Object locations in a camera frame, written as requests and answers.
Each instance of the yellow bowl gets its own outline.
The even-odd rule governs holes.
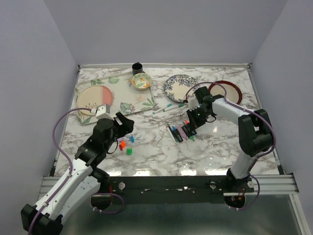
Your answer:
[[[132,85],[138,90],[144,91],[152,84],[152,78],[146,73],[137,73],[132,77]]]

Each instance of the bolt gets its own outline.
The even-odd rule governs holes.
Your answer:
[[[211,189],[215,189],[215,188],[216,188],[216,183],[212,181],[212,182],[210,183],[210,188],[211,188]]]
[[[125,188],[124,182],[119,183],[119,184],[118,184],[118,188],[119,188],[120,190],[123,190],[123,189]]]
[[[253,188],[253,187],[254,187],[254,183],[253,183],[252,181],[249,181],[249,182],[248,182],[248,187],[249,187],[249,188]]]

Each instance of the marble table surface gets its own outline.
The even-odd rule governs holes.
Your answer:
[[[144,68],[152,76],[151,86],[156,106],[152,110],[128,115],[134,120],[135,142],[130,136],[125,138],[126,145],[133,148],[132,155],[126,150],[116,150],[107,155],[98,166],[111,176],[181,176],[181,175],[224,175],[235,162],[240,146],[238,127],[223,117],[213,123],[197,129],[195,141],[187,140],[175,144],[170,138],[167,124],[181,123],[187,114],[180,116],[181,109],[152,114],[153,110],[173,103],[166,97],[163,84],[172,75],[187,74],[198,81],[226,80],[236,84],[243,93],[241,105],[250,109],[258,109],[256,97],[248,72],[245,68]],[[113,74],[131,71],[131,69],[81,69],[78,82],[87,81]],[[74,158],[78,147],[91,135],[94,124],[81,126],[76,114],[68,118],[62,149]],[[61,176],[68,168],[66,158],[60,154],[54,176]],[[251,171],[252,174],[279,174],[274,155],[261,158]]]

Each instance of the black cup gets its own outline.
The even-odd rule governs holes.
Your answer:
[[[133,69],[133,75],[135,75],[135,74],[137,74],[137,73],[144,72],[144,71],[143,71],[142,64],[139,63],[139,62],[134,63],[133,66],[132,66],[132,69]]]

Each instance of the white wall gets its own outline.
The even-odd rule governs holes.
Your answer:
[[[253,64],[256,88],[313,232],[313,1],[289,0]]]
[[[1,1],[0,55],[0,230],[19,235],[20,211],[52,167],[52,127],[77,65],[42,0]]]
[[[252,62],[286,0],[45,0],[74,59]]]

